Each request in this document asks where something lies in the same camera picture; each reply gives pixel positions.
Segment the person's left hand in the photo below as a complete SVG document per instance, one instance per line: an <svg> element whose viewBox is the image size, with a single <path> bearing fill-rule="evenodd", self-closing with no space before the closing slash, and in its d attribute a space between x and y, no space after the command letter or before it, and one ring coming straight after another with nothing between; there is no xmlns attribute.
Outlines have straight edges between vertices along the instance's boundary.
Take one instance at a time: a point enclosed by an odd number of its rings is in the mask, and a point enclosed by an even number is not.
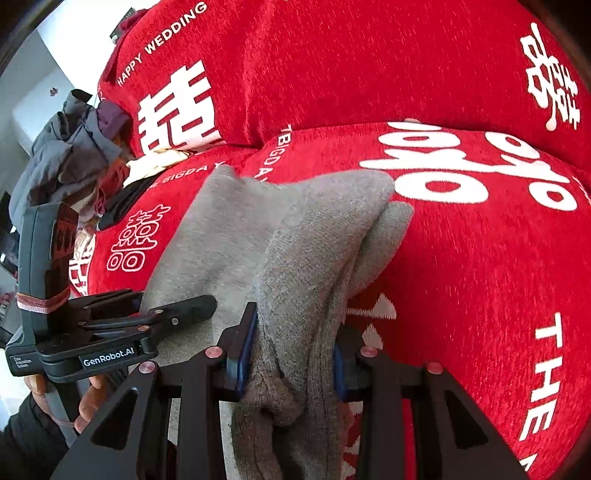
<svg viewBox="0 0 591 480"><path fill-rule="evenodd" d="M39 408L58 423L56 417L46 399L46 380L42 375L35 374L24 377L27 388L31 391L32 397ZM82 396L77 418L73 421L74 429L81 433L93 419L95 413L110 395L110 388L105 375L97 375L89 378L90 386Z"/></svg>

